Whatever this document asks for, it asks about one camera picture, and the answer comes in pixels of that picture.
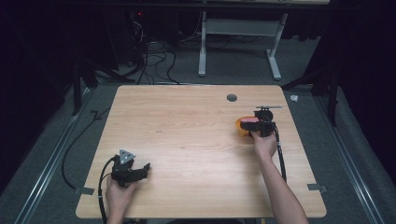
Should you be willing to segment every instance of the hand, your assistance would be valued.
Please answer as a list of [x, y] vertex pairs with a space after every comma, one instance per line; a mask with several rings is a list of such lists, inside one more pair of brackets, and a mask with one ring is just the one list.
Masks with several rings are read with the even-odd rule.
[[107, 224], [122, 223], [124, 214], [132, 201], [137, 181], [122, 188], [111, 176], [107, 177], [106, 200], [108, 205]]
[[260, 161], [272, 160], [276, 152], [276, 137], [272, 133], [267, 137], [260, 137], [259, 133], [251, 132], [254, 138], [254, 150]]

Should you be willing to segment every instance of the white metal stand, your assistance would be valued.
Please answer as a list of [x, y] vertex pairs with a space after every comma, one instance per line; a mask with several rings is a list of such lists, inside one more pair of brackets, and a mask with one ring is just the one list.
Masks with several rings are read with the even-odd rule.
[[243, 21], [208, 19], [206, 12], [202, 15], [201, 50], [199, 57], [198, 75], [206, 75], [206, 34], [221, 35], [265, 35], [275, 38], [274, 45], [266, 51], [266, 55], [271, 66], [275, 80], [280, 80], [281, 75], [277, 67], [275, 53], [285, 27], [288, 14], [283, 14], [280, 21]]

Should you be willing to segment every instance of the gray carpet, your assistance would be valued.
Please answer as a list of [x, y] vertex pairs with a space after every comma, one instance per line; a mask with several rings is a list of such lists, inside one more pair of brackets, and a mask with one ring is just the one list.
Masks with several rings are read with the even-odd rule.
[[[180, 83], [204, 84], [265, 84], [283, 85], [304, 73], [310, 56], [318, 41], [299, 42], [296, 39], [282, 40], [276, 54], [281, 81], [273, 81], [268, 62], [263, 58], [262, 45], [268, 40], [242, 43], [235, 41], [224, 48], [208, 50], [206, 77], [198, 77], [198, 47], [180, 46], [177, 49], [162, 45], [152, 45], [151, 49], [172, 50], [177, 54], [174, 68], [170, 75]], [[212, 43], [213, 47], [221, 43]], [[144, 84], [170, 82], [155, 71], [156, 56], [149, 57], [151, 63], [143, 76]], [[167, 68], [172, 64], [172, 54], [157, 65], [160, 76], [166, 77]], [[101, 80], [100, 86], [92, 90], [92, 97], [81, 113], [77, 125], [70, 136], [75, 139], [92, 121], [92, 110], [106, 110], [114, 99], [120, 83]], [[346, 168], [340, 157], [338, 146], [332, 137], [332, 128], [327, 125], [326, 117], [318, 108], [317, 99], [309, 92], [309, 86], [285, 91], [291, 114], [301, 136], [307, 157], [314, 175], [320, 185], [326, 186], [327, 192], [322, 194], [327, 208], [327, 216], [310, 219], [311, 223], [371, 223], [363, 209], [361, 200], [352, 185]], [[290, 100], [290, 95], [299, 95], [297, 103]], [[15, 174], [11, 183], [0, 198], [0, 223], [14, 223], [19, 212], [29, 197], [35, 181], [39, 178], [50, 154], [55, 149], [64, 128], [71, 119], [73, 111], [72, 95], [69, 92], [66, 102], [46, 126], [45, 131], [37, 140], [34, 148]], [[357, 164], [368, 189], [374, 195], [384, 223], [396, 220], [396, 192], [389, 177], [371, 151], [361, 133], [359, 124], [350, 113], [347, 101], [340, 91], [337, 106], [336, 130], [342, 135], [343, 141]], [[93, 154], [98, 145], [102, 130], [106, 123], [106, 115], [97, 120], [72, 146], [66, 158], [65, 172], [68, 179], [76, 186], [82, 187], [91, 166]], [[101, 223], [100, 219], [79, 219], [75, 212], [78, 196], [67, 187], [58, 164], [42, 199], [30, 218], [30, 223]]]

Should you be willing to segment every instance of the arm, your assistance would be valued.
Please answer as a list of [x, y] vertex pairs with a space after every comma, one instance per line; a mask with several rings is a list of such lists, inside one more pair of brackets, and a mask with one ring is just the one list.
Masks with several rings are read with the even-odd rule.
[[259, 159], [262, 177], [268, 189], [272, 210], [277, 223], [308, 223], [304, 209], [289, 186], [283, 180], [272, 161], [276, 152], [276, 137], [260, 137], [258, 133], [251, 133], [254, 137], [254, 150]]
[[107, 178], [106, 200], [108, 205], [107, 224], [121, 224], [126, 210], [131, 203], [137, 182], [131, 183], [128, 188], [122, 188], [111, 176]]

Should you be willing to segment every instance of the dark background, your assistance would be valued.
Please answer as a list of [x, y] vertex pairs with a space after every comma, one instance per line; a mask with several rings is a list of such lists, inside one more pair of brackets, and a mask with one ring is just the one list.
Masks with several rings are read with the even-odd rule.
[[[325, 66], [329, 60], [339, 60], [336, 68], [339, 85], [373, 151], [395, 182], [395, 3], [382, 0], [332, 1], [332, 4], [361, 10], [340, 10], [333, 14], [291, 12], [283, 38], [297, 35], [304, 41], [321, 36], [306, 73]], [[191, 11], [139, 10], [144, 12], [142, 19], [149, 34], [175, 46], [178, 31], [188, 35], [197, 22], [198, 13]], [[105, 17], [114, 11], [13, 3], [1, 6], [0, 13], [3, 77], [0, 190], [3, 191], [45, 123], [64, 102], [77, 58], [88, 57], [115, 68], [122, 52], [115, 53], [115, 45], [109, 44], [111, 34], [106, 30]], [[247, 14], [235, 16], [246, 18]], [[249, 14], [249, 17], [262, 15]], [[326, 79], [323, 77], [311, 82]]]

